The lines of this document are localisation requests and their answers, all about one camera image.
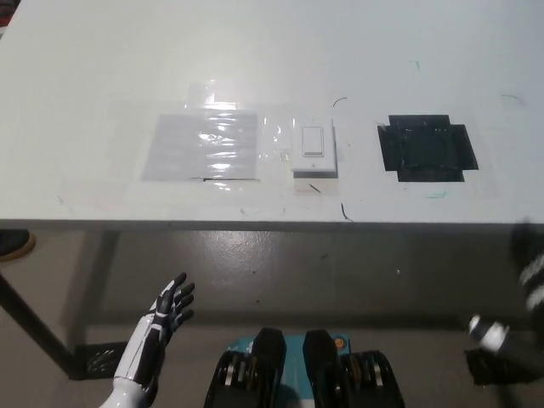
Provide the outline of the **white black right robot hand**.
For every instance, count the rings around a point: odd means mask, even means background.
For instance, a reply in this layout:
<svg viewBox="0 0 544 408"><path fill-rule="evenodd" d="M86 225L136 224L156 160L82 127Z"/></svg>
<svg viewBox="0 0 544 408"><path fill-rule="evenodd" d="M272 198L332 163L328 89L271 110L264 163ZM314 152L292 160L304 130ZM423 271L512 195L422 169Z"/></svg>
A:
<svg viewBox="0 0 544 408"><path fill-rule="evenodd" d="M543 308L543 231L528 221L516 224L509 251L524 290L525 306L533 314Z"/></svg>

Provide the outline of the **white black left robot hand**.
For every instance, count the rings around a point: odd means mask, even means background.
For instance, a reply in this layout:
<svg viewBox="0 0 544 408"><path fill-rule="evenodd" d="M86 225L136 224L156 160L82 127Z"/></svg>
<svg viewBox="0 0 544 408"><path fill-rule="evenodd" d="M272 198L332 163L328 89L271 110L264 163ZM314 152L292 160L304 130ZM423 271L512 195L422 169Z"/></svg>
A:
<svg viewBox="0 0 544 408"><path fill-rule="evenodd" d="M139 320L116 368L115 379L132 381L141 388L156 382L173 334L194 314L190 305L195 284L186 279L187 274L182 273L170 280Z"/></svg>

